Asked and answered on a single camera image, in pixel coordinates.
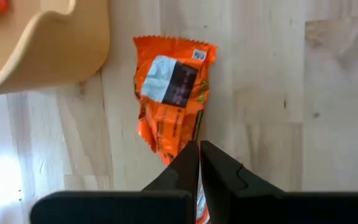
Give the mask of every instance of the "wood grain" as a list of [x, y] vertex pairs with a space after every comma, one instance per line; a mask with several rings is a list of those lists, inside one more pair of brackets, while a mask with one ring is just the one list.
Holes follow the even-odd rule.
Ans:
[[306, 1], [306, 20], [327, 20], [358, 16], [358, 0]]
[[358, 190], [358, 18], [306, 26], [303, 183]]
[[0, 201], [0, 223], [25, 223], [51, 192], [140, 190], [163, 170], [136, 133], [137, 35], [219, 46], [201, 139], [283, 190], [358, 190], [358, 3], [126, 0], [110, 8], [112, 51], [95, 76], [0, 96], [0, 192], [9, 199]]

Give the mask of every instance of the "white label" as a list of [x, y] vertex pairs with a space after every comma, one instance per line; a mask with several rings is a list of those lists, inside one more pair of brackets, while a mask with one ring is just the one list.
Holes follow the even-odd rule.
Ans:
[[202, 50], [194, 49], [193, 59], [195, 60], [205, 60], [206, 52]]
[[177, 61], [173, 58], [158, 55], [147, 73], [141, 94], [161, 103], [167, 92], [176, 63]]

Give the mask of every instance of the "plastic packaging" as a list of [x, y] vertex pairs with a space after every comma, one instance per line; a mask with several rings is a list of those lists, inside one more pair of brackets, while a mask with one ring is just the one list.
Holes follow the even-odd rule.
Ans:
[[138, 132], [165, 164], [196, 139], [216, 46], [172, 37], [135, 37]]

